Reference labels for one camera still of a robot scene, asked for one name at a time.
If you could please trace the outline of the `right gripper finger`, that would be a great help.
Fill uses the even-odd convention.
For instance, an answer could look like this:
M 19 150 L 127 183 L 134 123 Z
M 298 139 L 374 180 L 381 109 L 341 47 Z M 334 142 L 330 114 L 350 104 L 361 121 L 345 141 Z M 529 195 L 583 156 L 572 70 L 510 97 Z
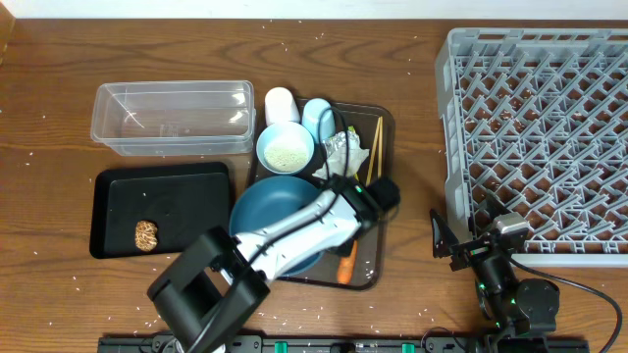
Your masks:
M 494 194 L 487 194 L 485 198 L 485 203 L 485 209 L 491 221 L 499 216 L 504 216 L 510 213 L 510 211 Z
M 458 238 L 436 210 L 430 210 L 430 219 L 433 232 L 433 257 L 451 256 L 459 244 Z

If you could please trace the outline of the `orange carrot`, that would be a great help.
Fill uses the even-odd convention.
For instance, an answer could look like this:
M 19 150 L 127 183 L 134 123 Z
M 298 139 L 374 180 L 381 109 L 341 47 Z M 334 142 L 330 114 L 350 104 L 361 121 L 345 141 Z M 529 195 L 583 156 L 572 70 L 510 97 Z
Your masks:
M 337 281 L 340 284 L 349 284 L 351 282 L 354 266 L 357 257 L 357 248 L 358 244 L 356 241 L 352 243 L 351 252 L 348 257 L 342 257 L 340 259 L 338 271 L 337 271 Z

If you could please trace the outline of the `light blue rice bowl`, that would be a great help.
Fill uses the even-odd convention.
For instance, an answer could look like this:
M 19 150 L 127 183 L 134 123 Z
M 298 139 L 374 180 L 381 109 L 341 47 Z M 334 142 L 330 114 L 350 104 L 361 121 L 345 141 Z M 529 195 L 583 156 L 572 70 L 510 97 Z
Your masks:
M 261 132 L 256 142 L 256 155 L 269 172 L 295 175 L 312 160 L 314 147 L 313 137 L 304 126 L 283 122 L 270 125 Z

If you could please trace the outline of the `brown food scrap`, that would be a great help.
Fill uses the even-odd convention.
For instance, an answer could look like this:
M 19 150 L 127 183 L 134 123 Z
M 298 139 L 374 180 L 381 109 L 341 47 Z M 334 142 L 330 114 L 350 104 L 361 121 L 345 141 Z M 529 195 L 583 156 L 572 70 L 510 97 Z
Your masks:
M 143 251 L 150 252 L 156 248 L 158 227 L 149 221 L 140 221 L 135 227 L 135 246 Z

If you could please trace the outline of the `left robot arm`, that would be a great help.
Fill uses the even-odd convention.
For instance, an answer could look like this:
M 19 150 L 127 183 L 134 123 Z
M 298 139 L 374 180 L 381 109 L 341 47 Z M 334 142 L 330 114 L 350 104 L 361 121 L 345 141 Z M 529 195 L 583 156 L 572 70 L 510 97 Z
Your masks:
M 349 243 L 394 206 L 387 177 L 368 186 L 333 176 L 312 203 L 252 232 L 202 233 L 149 286 L 147 295 L 185 352 L 213 352 L 242 328 L 270 284 L 310 256 Z

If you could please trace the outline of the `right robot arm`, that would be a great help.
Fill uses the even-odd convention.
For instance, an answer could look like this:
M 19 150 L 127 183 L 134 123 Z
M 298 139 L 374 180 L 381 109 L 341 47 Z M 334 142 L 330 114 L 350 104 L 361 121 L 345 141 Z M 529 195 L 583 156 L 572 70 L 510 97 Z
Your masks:
M 458 239 L 446 220 L 430 211 L 433 256 L 448 257 L 454 272 L 473 270 L 480 309 L 497 326 L 468 339 L 464 350 L 548 352 L 546 334 L 556 330 L 559 289 L 546 279 L 516 277 L 512 254 L 524 245 L 529 224 L 493 196 L 487 198 L 487 208 L 492 217 L 489 229 L 468 241 Z

